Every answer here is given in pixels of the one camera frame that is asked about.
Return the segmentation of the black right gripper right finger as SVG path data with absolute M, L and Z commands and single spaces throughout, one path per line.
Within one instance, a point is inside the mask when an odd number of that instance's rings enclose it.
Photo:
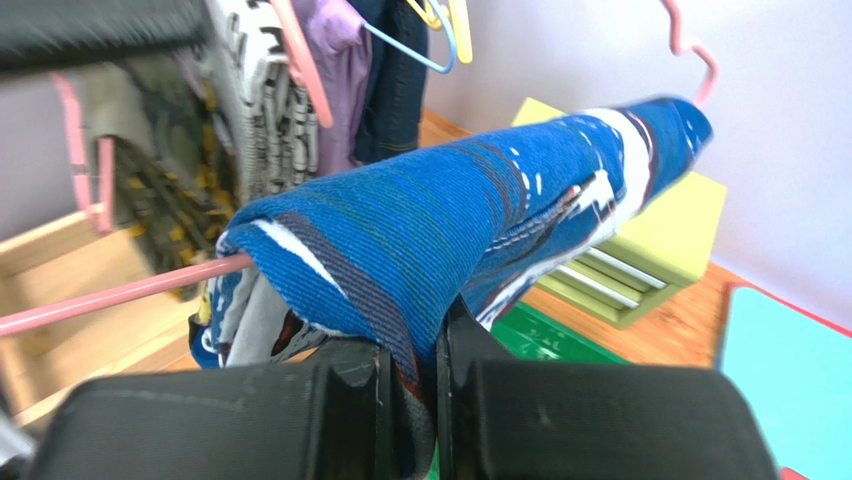
M 714 370 L 513 355 L 462 300 L 437 343 L 443 479 L 775 479 L 738 389 Z

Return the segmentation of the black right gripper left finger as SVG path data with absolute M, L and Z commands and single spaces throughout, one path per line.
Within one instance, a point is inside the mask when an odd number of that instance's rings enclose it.
M 30 479 L 395 479 L 389 356 L 333 340 L 275 365 L 111 376 L 61 403 Z

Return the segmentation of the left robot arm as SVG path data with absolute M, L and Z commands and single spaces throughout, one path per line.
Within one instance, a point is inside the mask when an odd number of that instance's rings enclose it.
M 1 3 L 1 75 L 200 46 L 210 31 L 204 1 L 7 0 Z

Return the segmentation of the blue white patterned trousers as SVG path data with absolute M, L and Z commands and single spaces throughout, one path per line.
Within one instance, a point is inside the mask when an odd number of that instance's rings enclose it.
M 387 348 L 410 389 L 462 298 L 491 326 L 541 276 L 608 240 L 713 138 L 692 103 L 593 108 L 411 151 L 242 207 L 216 244 L 249 268 L 189 320 L 204 368 L 275 362 L 331 336 Z

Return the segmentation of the pink wire hanger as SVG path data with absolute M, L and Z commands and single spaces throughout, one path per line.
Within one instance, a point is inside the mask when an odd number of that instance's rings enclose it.
M 669 49 L 672 54 L 675 56 L 694 54 L 706 65 L 706 73 L 694 97 L 695 103 L 702 107 L 707 103 L 718 80 L 718 62 L 701 40 L 685 37 L 682 34 L 681 10 L 678 4 L 675 1 L 663 0 L 662 5 L 669 17 Z M 224 259 L 211 260 L 70 300 L 7 315 L 1 318 L 1 335 L 3 337 L 15 335 L 75 316 L 237 272 L 252 265 L 253 262 L 248 255 L 235 254 Z

